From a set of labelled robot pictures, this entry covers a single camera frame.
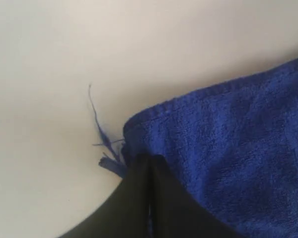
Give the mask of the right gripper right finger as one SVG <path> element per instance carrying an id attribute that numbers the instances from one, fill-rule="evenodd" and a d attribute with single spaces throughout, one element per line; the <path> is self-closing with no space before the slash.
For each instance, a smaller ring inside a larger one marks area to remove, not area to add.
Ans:
<path id="1" fill-rule="evenodd" d="M 236 231 L 201 207 L 163 156 L 152 156 L 151 214 L 155 238 L 234 238 Z"/>

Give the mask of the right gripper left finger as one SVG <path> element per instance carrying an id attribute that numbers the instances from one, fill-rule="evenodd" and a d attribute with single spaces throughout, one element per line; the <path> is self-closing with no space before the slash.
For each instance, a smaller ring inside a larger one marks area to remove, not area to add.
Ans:
<path id="1" fill-rule="evenodd" d="M 150 201 L 149 156 L 139 155 L 108 199 L 63 238 L 147 238 Z"/>

